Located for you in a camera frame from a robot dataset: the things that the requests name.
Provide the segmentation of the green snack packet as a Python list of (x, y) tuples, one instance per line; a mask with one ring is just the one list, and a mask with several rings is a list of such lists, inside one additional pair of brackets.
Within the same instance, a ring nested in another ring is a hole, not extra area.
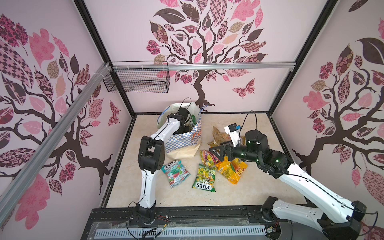
[(198, 120), (196, 119), (195, 115), (191, 115), (191, 119), (190, 119), (191, 128), (193, 129), (197, 123), (198, 123)]

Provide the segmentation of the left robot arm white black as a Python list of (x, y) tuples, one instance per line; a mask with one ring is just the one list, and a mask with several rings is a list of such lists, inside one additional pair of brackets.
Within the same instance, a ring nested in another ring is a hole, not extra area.
[(186, 123), (190, 119), (190, 112), (180, 107), (176, 113), (167, 116), (165, 123), (152, 135), (141, 139), (138, 164), (142, 173), (142, 186), (135, 212), (145, 224), (155, 220), (156, 211), (156, 176), (165, 161), (165, 143), (175, 134), (186, 132)]

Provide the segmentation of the yellow orange snack bag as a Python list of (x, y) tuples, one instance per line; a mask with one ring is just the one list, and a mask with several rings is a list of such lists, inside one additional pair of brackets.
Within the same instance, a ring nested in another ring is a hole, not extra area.
[(248, 165), (238, 158), (229, 161), (228, 157), (224, 157), (222, 162), (215, 164), (219, 173), (225, 177), (231, 184), (236, 185)]

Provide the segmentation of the orange pink Fox's fruits bag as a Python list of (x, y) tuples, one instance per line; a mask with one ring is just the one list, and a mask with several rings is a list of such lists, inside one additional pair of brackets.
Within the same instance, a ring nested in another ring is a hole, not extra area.
[(215, 168), (216, 164), (219, 162), (219, 159), (214, 154), (206, 150), (201, 150), (200, 156), (203, 165), (211, 169)]

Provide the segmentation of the green Fox's candy bag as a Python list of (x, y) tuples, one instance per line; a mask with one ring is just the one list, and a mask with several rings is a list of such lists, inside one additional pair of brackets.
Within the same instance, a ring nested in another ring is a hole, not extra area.
[(192, 185), (193, 189), (216, 192), (215, 189), (216, 169), (199, 164), (196, 179)]

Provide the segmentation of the gold snack bag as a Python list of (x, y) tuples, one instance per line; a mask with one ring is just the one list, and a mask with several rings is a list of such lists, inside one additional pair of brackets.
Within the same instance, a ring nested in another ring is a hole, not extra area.
[[(208, 143), (210, 147), (219, 146), (219, 145), (222, 145), (223, 143), (232, 143), (230, 136), (226, 133), (220, 132), (216, 127), (213, 127), (213, 137), (214, 137), (214, 140)], [(243, 136), (240, 136), (240, 137), (241, 137), (240, 144), (243, 144), (243, 141), (245, 140), (245, 138)]]

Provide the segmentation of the blue checkered paper bag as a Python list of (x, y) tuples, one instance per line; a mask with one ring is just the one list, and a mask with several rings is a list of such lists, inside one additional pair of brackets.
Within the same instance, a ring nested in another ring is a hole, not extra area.
[(198, 107), (192, 103), (175, 103), (168, 106), (157, 119), (157, 128), (161, 129), (167, 122), (167, 117), (170, 114), (175, 114), (178, 109), (186, 108), (191, 115), (195, 115), (198, 123), (190, 132), (184, 134), (174, 134), (165, 142), (165, 151), (168, 157), (172, 160), (188, 159), (195, 156), (201, 144), (202, 137), (202, 112), (206, 106)]

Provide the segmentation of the teal red candy bag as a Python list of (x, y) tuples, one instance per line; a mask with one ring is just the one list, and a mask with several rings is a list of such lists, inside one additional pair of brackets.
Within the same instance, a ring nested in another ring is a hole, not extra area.
[(181, 160), (172, 161), (164, 165), (161, 170), (167, 176), (171, 188), (175, 188), (190, 176)]

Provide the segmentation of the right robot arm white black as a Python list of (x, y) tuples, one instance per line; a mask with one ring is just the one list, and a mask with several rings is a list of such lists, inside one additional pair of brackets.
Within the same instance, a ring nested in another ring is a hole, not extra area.
[(234, 159), (254, 162), (264, 173), (291, 186), (314, 204), (314, 207), (305, 207), (268, 197), (260, 210), (263, 220), (293, 221), (320, 231), (329, 240), (356, 240), (360, 237), (367, 209), (363, 203), (351, 202), (337, 195), (284, 153), (270, 149), (267, 136), (260, 131), (246, 132), (244, 145), (240, 143), (240, 130), (229, 134), (231, 143), (210, 148), (220, 162)]

